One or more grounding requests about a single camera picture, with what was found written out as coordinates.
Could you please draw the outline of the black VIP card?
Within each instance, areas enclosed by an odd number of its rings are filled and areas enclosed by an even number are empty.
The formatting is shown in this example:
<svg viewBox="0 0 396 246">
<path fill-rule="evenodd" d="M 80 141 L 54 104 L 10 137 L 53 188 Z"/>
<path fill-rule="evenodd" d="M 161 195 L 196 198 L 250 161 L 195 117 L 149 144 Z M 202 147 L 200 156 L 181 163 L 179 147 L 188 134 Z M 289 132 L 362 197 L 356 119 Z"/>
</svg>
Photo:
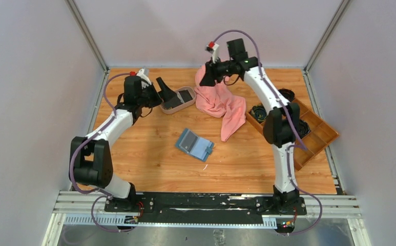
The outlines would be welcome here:
<svg viewBox="0 0 396 246">
<path fill-rule="evenodd" d="M 192 131 L 187 131 L 184 135 L 184 137 L 181 139 L 179 147 L 180 149 L 190 152 L 192 148 L 194 147 L 196 141 L 198 139 L 198 136 L 193 133 Z"/>
</svg>

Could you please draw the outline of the blue leather card holder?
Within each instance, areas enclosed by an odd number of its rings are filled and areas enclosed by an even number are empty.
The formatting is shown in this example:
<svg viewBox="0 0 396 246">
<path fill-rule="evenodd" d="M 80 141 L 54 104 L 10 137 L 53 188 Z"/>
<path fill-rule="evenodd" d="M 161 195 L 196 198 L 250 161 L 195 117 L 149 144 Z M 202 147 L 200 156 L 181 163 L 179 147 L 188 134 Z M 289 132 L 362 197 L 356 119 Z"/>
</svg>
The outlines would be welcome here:
<svg viewBox="0 0 396 246">
<path fill-rule="evenodd" d="M 175 143 L 175 147 L 183 153 L 206 162 L 212 154 L 214 143 L 206 138 L 198 136 L 188 128 L 185 128 Z"/>
</svg>

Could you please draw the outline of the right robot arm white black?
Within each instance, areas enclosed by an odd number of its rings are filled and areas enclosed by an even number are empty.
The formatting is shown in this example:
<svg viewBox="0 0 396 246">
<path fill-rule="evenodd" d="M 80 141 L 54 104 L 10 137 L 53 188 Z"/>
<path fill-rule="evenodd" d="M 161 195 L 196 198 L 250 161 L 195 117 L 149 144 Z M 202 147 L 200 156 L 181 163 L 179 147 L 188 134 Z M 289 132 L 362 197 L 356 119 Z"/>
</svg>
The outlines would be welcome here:
<svg viewBox="0 0 396 246">
<path fill-rule="evenodd" d="M 205 63 L 202 86 L 215 86 L 225 77 L 238 75 L 258 96 L 266 110 L 263 136 L 271 144 L 276 178 L 273 186 L 272 208 L 286 214 L 300 200 L 294 175 L 294 148 L 300 139 L 298 127 L 300 107 L 286 99 L 265 74 L 258 56 L 249 57 L 243 39 L 227 42 L 229 60 L 221 61 L 219 45 L 209 42 L 206 50 L 212 57 Z"/>
</svg>

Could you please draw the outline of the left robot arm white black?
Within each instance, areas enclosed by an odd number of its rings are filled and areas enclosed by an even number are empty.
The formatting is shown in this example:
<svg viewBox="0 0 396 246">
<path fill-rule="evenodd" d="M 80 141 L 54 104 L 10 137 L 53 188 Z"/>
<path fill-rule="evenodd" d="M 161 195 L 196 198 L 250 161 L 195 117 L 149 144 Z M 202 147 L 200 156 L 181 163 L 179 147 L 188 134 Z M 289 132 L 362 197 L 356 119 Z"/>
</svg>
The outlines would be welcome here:
<svg viewBox="0 0 396 246">
<path fill-rule="evenodd" d="M 135 186 L 114 174 L 111 148 L 119 136 L 142 116 L 142 108 L 153 109 L 162 103 L 179 99 L 158 77 L 157 91 L 146 75 L 123 73 L 124 93 L 120 95 L 111 115 L 96 130 L 71 141 L 69 179 L 76 191 L 82 194 L 99 191 L 108 199 L 117 198 L 118 205 L 130 212 L 137 207 Z"/>
</svg>

